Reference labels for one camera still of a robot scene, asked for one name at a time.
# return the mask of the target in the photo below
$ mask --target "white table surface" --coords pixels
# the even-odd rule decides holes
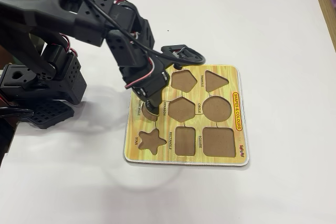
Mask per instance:
[[[243,168],[131,165],[130,91],[101,48],[71,41],[88,84],[75,116],[21,123],[0,169],[0,223],[336,223],[336,53],[318,0],[129,0],[155,49],[187,44],[241,75]]]

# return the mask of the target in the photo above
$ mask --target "wooden puzzle board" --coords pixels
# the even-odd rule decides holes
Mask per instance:
[[[150,164],[246,165],[248,146],[237,69],[227,65],[202,65],[184,67],[182,70],[169,67],[167,72],[171,79],[169,85],[162,91],[163,102],[156,122],[143,115],[143,102],[134,92],[131,94],[124,146],[126,160]],[[191,91],[190,88],[183,87],[184,83],[178,83],[182,74],[182,79],[186,83],[194,85]],[[219,80],[219,85],[223,86],[207,92],[216,88],[214,84],[216,79]],[[225,100],[231,107],[229,114]],[[139,146],[144,148],[148,145],[148,141],[155,141],[149,137],[145,139],[147,142],[142,143],[142,138],[154,137],[157,131],[161,138],[158,140],[160,146],[157,149],[140,150]],[[189,136],[194,136],[195,139],[190,140]]]

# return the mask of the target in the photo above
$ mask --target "yellow wood grain board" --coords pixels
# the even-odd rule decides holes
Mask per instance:
[[[223,166],[243,166],[248,162],[248,149],[247,139],[244,125],[244,111],[242,103],[242,95],[239,88],[239,76],[238,71],[233,66],[227,65],[202,65],[202,66],[189,66],[184,67],[183,70],[189,70],[196,78],[197,84],[189,92],[185,93],[181,90],[177,90],[171,87],[170,80],[169,86],[162,91],[163,102],[160,105],[160,116],[156,122],[152,122],[146,119],[142,112],[142,101],[132,92],[130,110],[128,117],[128,126],[125,136],[124,155],[126,160],[136,163],[159,163],[159,164],[188,164],[188,165],[223,165]],[[206,92],[205,85],[205,71],[211,71],[219,76],[226,78],[229,81],[228,85],[225,85],[219,89],[216,89],[210,93]],[[173,72],[176,72],[173,67],[169,67],[167,72],[172,76]],[[239,94],[239,104],[236,104],[236,108],[240,106],[239,111],[237,109],[237,115],[235,117],[234,110],[234,95]],[[224,122],[210,121],[202,111],[203,102],[210,96],[220,96],[230,102],[232,106],[232,113],[228,120]],[[195,116],[180,123],[168,116],[169,103],[177,98],[184,97],[195,104]],[[241,120],[240,124],[236,125],[236,119]],[[178,126],[193,127],[196,130],[196,152],[194,156],[178,156],[175,154],[174,149],[174,136],[175,129]],[[203,153],[203,136],[202,131],[205,127],[228,127],[234,131],[235,138],[235,157],[210,157]],[[150,133],[155,128],[160,131],[160,137],[167,141],[167,144],[159,146],[157,154],[153,155],[150,150],[140,150],[139,144],[141,138],[139,132],[144,131]]]

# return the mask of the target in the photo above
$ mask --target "orange label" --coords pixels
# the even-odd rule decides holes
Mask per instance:
[[[236,119],[236,129],[238,131],[241,131],[243,126],[242,126],[242,117],[240,114],[240,100],[239,100],[239,94],[237,92],[233,93],[233,107],[234,107],[234,113],[235,113],[235,119]]]

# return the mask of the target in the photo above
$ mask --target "triangle cutout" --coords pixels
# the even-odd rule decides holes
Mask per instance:
[[[212,92],[222,86],[228,85],[229,81],[222,76],[219,76],[210,71],[205,71],[205,90]]]

